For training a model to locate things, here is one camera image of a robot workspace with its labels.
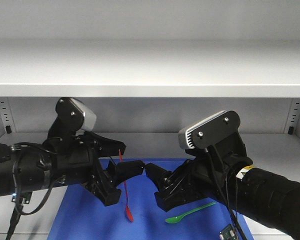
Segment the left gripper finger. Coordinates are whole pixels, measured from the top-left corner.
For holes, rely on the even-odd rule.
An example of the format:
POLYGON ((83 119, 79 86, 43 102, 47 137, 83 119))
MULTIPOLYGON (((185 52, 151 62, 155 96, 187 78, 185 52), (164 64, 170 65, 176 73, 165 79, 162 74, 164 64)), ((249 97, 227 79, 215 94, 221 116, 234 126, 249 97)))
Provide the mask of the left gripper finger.
POLYGON ((104 173, 110 183, 114 187, 117 187, 124 181, 141 175, 144 171, 145 165, 146 164, 142 160, 119 162, 118 164, 113 161, 109 161, 104 173))
POLYGON ((86 190, 97 197, 105 206, 119 202, 122 191, 114 187, 111 180, 105 175, 93 173, 86 184, 86 190))

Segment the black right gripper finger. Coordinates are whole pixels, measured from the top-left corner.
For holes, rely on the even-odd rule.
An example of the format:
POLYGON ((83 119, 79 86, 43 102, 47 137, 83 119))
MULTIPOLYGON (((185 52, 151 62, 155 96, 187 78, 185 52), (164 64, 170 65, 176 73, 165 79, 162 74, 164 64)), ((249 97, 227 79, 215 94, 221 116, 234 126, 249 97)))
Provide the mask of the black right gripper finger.
POLYGON ((154 193, 156 204, 165 212, 200 199, 200 191, 191 185, 172 185, 168 188, 156 186, 156 188, 157 191, 154 193))
POLYGON ((146 176, 155 184, 158 190, 176 187, 188 174, 188 163, 183 163, 174 171, 166 170, 154 163, 145 166, 146 176))

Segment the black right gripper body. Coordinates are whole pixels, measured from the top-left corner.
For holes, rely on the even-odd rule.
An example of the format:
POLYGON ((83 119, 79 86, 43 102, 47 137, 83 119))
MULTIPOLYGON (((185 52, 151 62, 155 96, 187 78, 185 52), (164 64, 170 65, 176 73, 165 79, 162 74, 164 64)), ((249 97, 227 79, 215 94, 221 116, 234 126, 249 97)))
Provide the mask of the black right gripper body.
POLYGON ((207 148, 187 149, 185 152, 194 159, 183 162, 189 164, 188 173, 177 186, 196 188, 200 199, 209 197, 220 203, 245 201, 249 192, 240 171, 253 162, 238 132, 207 148))

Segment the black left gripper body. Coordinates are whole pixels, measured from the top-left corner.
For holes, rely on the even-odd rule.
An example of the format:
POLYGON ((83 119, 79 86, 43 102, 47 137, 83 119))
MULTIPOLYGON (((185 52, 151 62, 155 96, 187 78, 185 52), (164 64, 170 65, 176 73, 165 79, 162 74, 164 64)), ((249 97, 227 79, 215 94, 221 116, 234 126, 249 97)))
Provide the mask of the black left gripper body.
POLYGON ((108 167, 103 169, 100 162, 100 158, 121 156, 126 149, 121 141, 90 131, 81 135, 74 131, 50 132, 43 145, 57 154, 57 168, 66 171, 69 181, 75 178, 75 174, 82 176, 77 181, 85 184, 92 193, 116 191, 116 186, 127 179, 127 168, 123 163, 110 160, 108 167))

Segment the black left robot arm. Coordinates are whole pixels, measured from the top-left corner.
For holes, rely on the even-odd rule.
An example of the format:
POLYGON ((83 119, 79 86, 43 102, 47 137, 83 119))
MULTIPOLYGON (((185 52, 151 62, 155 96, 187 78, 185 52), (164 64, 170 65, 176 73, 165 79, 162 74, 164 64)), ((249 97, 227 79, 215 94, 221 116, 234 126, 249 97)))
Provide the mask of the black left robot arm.
POLYGON ((20 197, 23 193, 83 184, 105 206, 111 206, 121 197, 117 186, 143 172, 158 188, 171 182, 171 171, 141 160, 111 160, 103 169, 100 158, 118 156, 125 148, 121 141, 87 131, 70 134, 68 139, 51 137, 42 144, 0 143, 0 196, 20 197))

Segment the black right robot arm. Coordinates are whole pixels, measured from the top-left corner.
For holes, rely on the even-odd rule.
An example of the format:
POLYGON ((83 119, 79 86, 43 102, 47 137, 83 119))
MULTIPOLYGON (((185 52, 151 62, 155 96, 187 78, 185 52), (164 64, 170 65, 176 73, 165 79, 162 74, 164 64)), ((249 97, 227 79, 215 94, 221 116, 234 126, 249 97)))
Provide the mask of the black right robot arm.
POLYGON ((155 184, 159 208, 175 207, 211 198, 268 227, 300 240, 300 183, 284 176, 252 167, 239 135, 199 140, 187 151, 186 160, 174 171, 146 165, 146 175, 155 184))

